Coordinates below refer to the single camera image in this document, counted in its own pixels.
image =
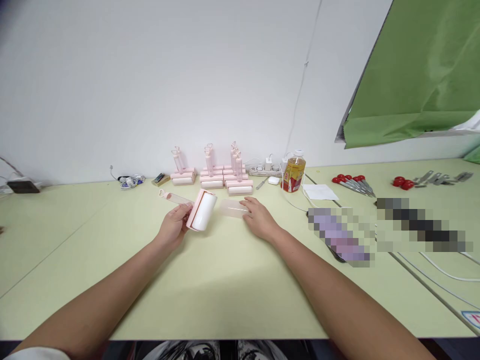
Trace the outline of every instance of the lint roller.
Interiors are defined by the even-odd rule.
[[[194,231],[204,231],[207,228],[217,202],[217,196],[205,189],[200,189],[195,202],[174,193],[165,192],[163,189],[160,189],[158,195],[176,204],[193,204],[186,227]]]
[[[204,231],[212,216],[216,202],[217,196],[214,193],[200,189],[186,222],[186,227],[194,231]]]

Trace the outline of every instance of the power strip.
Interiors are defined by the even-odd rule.
[[[255,168],[251,168],[250,170],[248,170],[248,175],[250,175],[250,176],[282,178],[282,173],[280,171],[257,170]]]

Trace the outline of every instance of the green cloth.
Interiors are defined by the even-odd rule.
[[[346,148],[448,130],[480,109],[480,0],[394,0],[343,127]]]
[[[480,164],[480,146],[470,151],[463,157],[463,160],[471,163]]]

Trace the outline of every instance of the person's left hand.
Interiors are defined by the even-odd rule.
[[[187,220],[191,211],[192,204],[181,204],[165,215],[155,240],[176,249],[187,233]]]

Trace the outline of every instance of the person's right hand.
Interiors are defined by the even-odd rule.
[[[282,228],[275,222],[267,208],[256,198],[250,196],[246,196],[245,200],[240,201],[240,204],[246,206],[250,211],[243,215],[243,220],[251,232],[271,243]]]

